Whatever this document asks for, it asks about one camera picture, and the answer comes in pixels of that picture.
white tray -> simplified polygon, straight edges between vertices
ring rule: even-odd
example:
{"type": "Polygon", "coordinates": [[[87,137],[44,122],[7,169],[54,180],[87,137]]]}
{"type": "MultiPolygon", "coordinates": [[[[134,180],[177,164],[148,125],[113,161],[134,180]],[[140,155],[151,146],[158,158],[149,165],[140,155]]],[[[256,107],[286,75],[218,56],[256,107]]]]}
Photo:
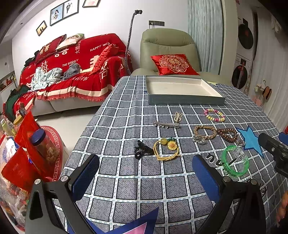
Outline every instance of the white tray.
{"type": "Polygon", "coordinates": [[[223,105],[225,98],[202,79],[146,76],[148,103],[223,105]]]}

light blue cloth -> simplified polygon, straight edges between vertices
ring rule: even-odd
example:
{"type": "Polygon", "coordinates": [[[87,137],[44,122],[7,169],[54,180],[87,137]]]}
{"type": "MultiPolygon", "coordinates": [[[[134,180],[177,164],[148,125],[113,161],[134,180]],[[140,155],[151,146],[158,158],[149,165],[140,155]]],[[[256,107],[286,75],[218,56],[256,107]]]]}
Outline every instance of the light blue cloth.
{"type": "Polygon", "coordinates": [[[51,86],[61,80],[62,69],[53,68],[49,72],[45,73],[41,67],[36,68],[36,72],[31,81],[31,91],[36,91],[39,89],[51,86]]]}
{"type": "Polygon", "coordinates": [[[220,0],[188,0],[189,34],[192,36],[200,62],[201,71],[219,74],[223,19],[220,0]]]}

beaded bracelet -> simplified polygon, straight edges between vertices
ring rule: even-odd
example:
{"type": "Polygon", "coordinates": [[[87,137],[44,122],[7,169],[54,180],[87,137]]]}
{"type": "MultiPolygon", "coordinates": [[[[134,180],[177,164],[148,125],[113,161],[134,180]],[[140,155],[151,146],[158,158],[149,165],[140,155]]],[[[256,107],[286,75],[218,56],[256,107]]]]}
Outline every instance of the beaded bracelet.
{"type": "Polygon", "coordinates": [[[236,142],[237,140],[237,131],[234,128],[217,129],[217,133],[230,143],[236,142]],[[228,133],[233,133],[234,136],[231,138],[227,135],[228,133]]]}
{"type": "Polygon", "coordinates": [[[181,156],[179,155],[179,148],[178,148],[178,145],[176,143],[176,139],[175,138],[169,138],[169,139],[166,139],[166,138],[161,138],[159,141],[156,141],[154,146],[153,146],[153,150],[154,150],[154,154],[157,158],[157,160],[159,161],[168,161],[168,160],[172,160],[174,158],[176,158],[177,156],[181,156]],[[166,145],[167,144],[167,147],[168,149],[170,150],[176,150],[177,149],[177,152],[175,154],[173,154],[172,156],[169,156],[169,157],[161,157],[157,151],[157,144],[161,142],[161,145],[166,145]]]}
{"type": "Polygon", "coordinates": [[[225,116],[224,116],[220,111],[214,110],[213,108],[209,108],[209,109],[204,110],[204,114],[205,114],[205,116],[206,116],[209,120],[211,120],[211,121],[215,121],[215,122],[223,122],[223,121],[225,121],[225,116]],[[218,118],[213,118],[213,117],[211,117],[210,115],[208,115],[208,112],[214,112],[214,113],[220,115],[221,118],[220,118],[220,119],[218,119],[218,118]]]}

wall socket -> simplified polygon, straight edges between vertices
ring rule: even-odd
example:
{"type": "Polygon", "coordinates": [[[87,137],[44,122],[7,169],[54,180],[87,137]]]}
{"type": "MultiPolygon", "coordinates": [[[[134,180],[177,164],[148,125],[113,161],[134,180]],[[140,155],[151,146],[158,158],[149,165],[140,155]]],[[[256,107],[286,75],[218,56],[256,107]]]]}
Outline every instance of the wall socket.
{"type": "Polygon", "coordinates": [[[155,25],[155,26],[165,26],[164,21],[155,21],[155,20],[149,20],[149,25],[155,25]]]}

pink star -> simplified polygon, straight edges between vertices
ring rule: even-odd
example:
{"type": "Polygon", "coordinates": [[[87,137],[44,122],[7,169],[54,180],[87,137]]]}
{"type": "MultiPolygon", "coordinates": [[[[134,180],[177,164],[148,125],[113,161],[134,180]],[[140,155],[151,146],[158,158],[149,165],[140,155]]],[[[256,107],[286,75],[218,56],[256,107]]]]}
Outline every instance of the pink star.
{"type": "Polygon", "coordinates": [[[135,227],[134,229],[125,232],[124,234],[144,234],[147,223],[143,223],[142,225],[135,227]]]}

